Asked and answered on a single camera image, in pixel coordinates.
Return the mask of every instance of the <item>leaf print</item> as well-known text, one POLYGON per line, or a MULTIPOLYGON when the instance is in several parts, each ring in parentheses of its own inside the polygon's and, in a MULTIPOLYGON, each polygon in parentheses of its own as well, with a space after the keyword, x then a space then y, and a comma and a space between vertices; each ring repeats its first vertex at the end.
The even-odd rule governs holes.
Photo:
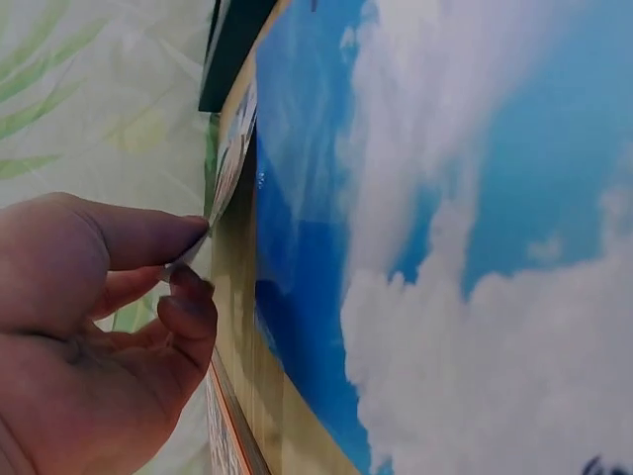
POLYGON ((9 22, 9 15, 11 13, 12 6, 13 3, 11 0, 4 0, 0 2, 0 42, 2 41, 4 30, 7 28, 7 23, 9 22))
POLYGON ((43 101, 33 104, 14 114, 0 118, 0 140, 5 139, 24 127, 29 126, 41 116, 52 111, 73 92, 75 92, 81 82, 82 81, 76 81, 67 86, 59 87, 48 94, 43 101))
POLYGON ((41 166, 56 161, 60 155, 30 156, 18 160, 0 160, 0 180, 8 180, 29 173, 41 166))
POLYGON ((40 20, 31 28, 30 34, 4 59, 0 60, 0 81, 11 74, 16 67, 27 61, 46 41, 57 23, 66 13, 70 0, 49 0, 40 20))
POLYGON ((9 80, 0 83, 0 103, 35 84, 49 70, 87 47, 105 25, 105 20, 95 20, 64 41, 55 52, 44 54, 40 59, 14 74, 9 80))
POLYGON ((132 333, 144 327, 152 318, 151 295, 147 294, 115 314, 113 332, 132 333))

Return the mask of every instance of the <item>skin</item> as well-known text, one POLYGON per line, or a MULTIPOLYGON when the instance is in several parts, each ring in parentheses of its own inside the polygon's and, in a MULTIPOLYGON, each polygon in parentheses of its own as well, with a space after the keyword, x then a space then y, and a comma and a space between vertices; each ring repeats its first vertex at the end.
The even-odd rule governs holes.
POLYGON ((179 267, 139 332, 94 321, 206 230, 65 194, 0 210, 0 473, 128 475, 167 440, 211 360, 213 286, 179 267))

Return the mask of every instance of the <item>white cloud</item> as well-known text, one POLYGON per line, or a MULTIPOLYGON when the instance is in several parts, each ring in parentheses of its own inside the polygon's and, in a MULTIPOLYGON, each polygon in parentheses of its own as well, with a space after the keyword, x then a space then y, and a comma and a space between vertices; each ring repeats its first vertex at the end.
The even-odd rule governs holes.
POLYGON ((374 468, 533 475, 630 460, 633 237, 595 261, 488 275, 464 302, 467 219, 441 221, 455 245, 434 242, 414 285, 359 272, 341 312, 374 468))
POLYGON ((417 1, 377 0, 378 21, 357 32, 343 159, 359 201, 341 327, 373 470, 391 460, 396 475, 559 474, 598 453, 631 460, 633 190, 618 182, 604 194, 595 260, 489 274, 467 302, 460 289, 478 199, 465 152, 568 3, 440 1, 431 22, 417 1), (456 156, 449 194, 442 171, 456 156), (422 183, 443 191, 431 251, 414 284, 389 281, 422 183))
POLYGON ((544 242, 531 242, 527 247, 527 255, 542 264, 552 264, 561 258, 563 243, 561 237, 553 234, 544 242))
POLYGON ((440 180, 447 162, 472 145, 563 30, 566 6, 562 0, 367 2, 366 12, 375 15, 366 13, 356 32, 354 119, 339 138, 351 143, 339 147, 341 164, 358 177, 350 275, 394 259, 419 185, 440 180))

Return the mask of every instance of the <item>finger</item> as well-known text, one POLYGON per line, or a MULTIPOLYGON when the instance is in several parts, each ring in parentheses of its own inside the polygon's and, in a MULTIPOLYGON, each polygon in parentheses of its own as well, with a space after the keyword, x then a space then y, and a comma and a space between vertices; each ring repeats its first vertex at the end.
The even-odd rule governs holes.
POLYGON ((161 269, 161 267, 142 267, 137 270, 110 272, 101 298, 90 311, 90 318, 93 320, 106 318, 121 307, 141 298, 156 286, 161 269))
POLYGON ((110 270, 164 265, 207 231, 201 217, 180 218, 161 211, 105 205, 76 197, 60 200, 94 227, 107 248, 110 270))
POLYGON ((162 364, 169 369, 182 395, 189 398, 209 369, 218 314, 208 302, 192 302, 165 296, 158 302, 158 317, 171 331, 171 346, 161 353, 162 364))
POLYGON ((191 267, 181 264, 171 274, 169 290, 174 297, 197 300, 213 298, 215 288, 211 282, 201 279, 191 267))
POLYGON ((170 335, 163 322, 156 319, 149 322, 134 333, 128 332, 104 332, 94 324, 90 324, 91 332, 87 334, 91 343, 97 344, 112 351, 123 350, 130 347, 150 349, 164 346, 170 335))
POLYGON ((162 265, 208 224, 51 194, 0 211, 0 332, 67 338, 101 298, 107 272, 162 265))
POLYGON ((168 296, 158 303, 158 317, 170 331, 170 345, 150 350, 131 346, 112 357, 149 390, 175 424, 211 363, 217 313, 211 300, 168 296))

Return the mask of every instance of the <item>fingernail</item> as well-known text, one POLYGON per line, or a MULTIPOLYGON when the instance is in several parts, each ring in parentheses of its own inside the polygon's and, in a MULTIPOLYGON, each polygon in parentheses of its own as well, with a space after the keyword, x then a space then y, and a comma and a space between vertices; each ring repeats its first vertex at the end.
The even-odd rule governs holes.
POLYGON ((204 216, 196 216, 196 215, 191 215, 191 216, 184 216, 183 220, 197 225, 197 226, 208 226, 209 225, 209 221, 207 221, 207 218, 205 218, 204 216))
POLYGON ((171 274, 171 282, 177 286, 191 285, 208 294, 214 291, 214 286, 211 282, 200 277, 191 267, 185 264, 178 264, 174 269, 171 274))

